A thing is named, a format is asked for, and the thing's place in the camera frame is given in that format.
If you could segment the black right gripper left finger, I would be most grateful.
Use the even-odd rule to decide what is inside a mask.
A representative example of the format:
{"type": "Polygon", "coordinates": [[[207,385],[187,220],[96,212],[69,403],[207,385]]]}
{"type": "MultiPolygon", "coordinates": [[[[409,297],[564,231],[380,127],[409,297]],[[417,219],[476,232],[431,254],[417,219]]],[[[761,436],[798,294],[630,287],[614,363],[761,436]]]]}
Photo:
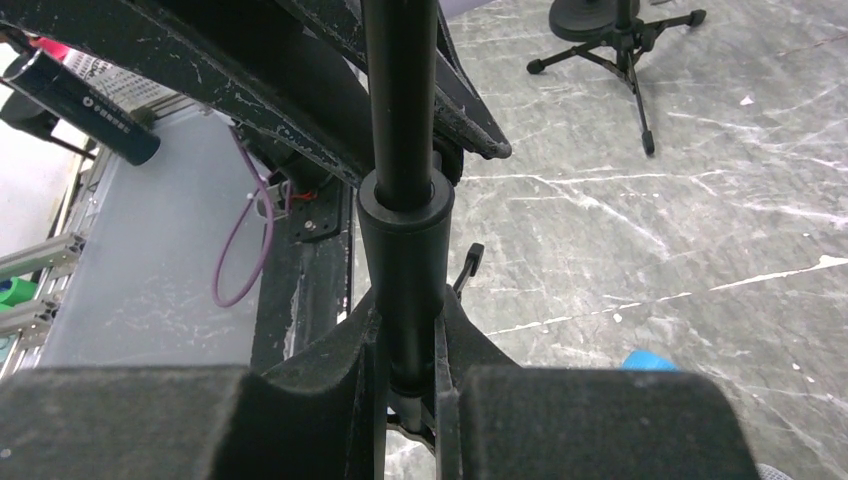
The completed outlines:
{"type": "Polygon", "coordinates": [[[1,385],[5,479],[373,479],[385,360],[371,296],[298,355],[242,366],[38,368],[1,385]]]}

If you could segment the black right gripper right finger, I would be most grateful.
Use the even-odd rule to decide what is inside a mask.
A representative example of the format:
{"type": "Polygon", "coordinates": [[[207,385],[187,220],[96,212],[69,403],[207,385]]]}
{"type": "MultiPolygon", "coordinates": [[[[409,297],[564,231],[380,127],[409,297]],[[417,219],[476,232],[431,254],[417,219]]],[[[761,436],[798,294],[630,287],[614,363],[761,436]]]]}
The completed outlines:
{"type": "Polygon", "coordinates": [[[448,292],[435,323],[441,479],[754,479],[722,391],[691,372],[529,368],[448,292]]]}

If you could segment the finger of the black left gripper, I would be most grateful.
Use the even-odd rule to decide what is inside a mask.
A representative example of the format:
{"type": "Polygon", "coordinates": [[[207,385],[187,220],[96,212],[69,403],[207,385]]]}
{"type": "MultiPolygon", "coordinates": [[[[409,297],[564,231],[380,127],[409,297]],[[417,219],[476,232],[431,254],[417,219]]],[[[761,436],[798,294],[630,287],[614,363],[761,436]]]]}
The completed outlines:
{"type": "Polygon", "coordinates": [[[5,1],[4,23],[153,80],[351,185],[373,169],[368,97],[271,1],[5,1]]]}
{"type": "MultiPolygon", "coordinates": [[[[279,5],[345,60],[368,71],[359,1],[282,0],[279,5]]],[[[434,131],[486,159],[507,158],[512,147],[464,72],[442,8],[436,11],[434,131]]]]}

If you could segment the black tripod stand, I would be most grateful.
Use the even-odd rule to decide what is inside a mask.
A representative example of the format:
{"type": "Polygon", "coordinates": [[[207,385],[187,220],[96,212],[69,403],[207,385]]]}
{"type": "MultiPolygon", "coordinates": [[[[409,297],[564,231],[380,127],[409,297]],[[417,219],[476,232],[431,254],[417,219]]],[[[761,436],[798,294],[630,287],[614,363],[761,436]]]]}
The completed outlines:
{"type": "Polygon", "coordinates": [[[357,194],[371,288],[374,419],[438,452],[459,444],[461,374],[491,342],[447,282],[455,192],[432,162],[438,5],[362,5],[375,151],[357,194]]]}
{"type": "Polygon", "coordinates": [[[644,22],[638,16],[641,5],[639,1],[616,1],[620,1],[619,20],[612,32],[588,42],[573,42],[573,47],[550,57],[531,60],[526,65],[526,71],[531,75],[538,75],[549,66],[581,57],[614,74],[630,89],[635,98],[642,147],[647,156],[652,156],[655,153],[655,142],[648,126],[635,66],[643,54],[653,50],[657,38],[662,33],[681,26],[696,28],[705,21],[707,12],[696,9],[683,16],[644,22]]]}

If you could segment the black round base mic stand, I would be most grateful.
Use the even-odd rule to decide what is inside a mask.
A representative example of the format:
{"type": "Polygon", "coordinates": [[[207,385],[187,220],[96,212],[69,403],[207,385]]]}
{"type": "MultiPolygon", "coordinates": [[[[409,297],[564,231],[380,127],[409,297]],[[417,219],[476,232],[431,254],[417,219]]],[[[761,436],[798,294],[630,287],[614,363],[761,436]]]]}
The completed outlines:
{"type": "Polygon", "coordinates": [[[616,28],[619,4],[616,0],[556,0],[549,10],[549,28],[562,40],[588,42],[616,28]]]}

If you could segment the cyan microphone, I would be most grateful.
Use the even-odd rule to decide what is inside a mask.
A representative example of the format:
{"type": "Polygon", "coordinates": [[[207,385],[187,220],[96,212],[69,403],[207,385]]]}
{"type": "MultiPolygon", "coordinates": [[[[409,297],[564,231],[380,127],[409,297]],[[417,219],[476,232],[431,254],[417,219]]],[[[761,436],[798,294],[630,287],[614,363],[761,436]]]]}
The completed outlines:
{"type": "Polygon", "coordinates": [[[646,350],[631,352],[621,364],[621,368],[636,371],[678,371],[672,361],[646,350]]]}

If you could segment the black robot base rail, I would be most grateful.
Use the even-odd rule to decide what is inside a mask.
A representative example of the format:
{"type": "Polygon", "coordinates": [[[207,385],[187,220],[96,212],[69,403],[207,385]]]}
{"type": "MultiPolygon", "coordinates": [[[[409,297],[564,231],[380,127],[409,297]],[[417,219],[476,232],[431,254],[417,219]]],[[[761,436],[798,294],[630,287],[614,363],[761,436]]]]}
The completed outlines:
{"type": "Polygon", "coordinates": [[[351,310],[353,191],[334,180],[277,215],[260,282],[250,367],[305,350],[351,310]]]}

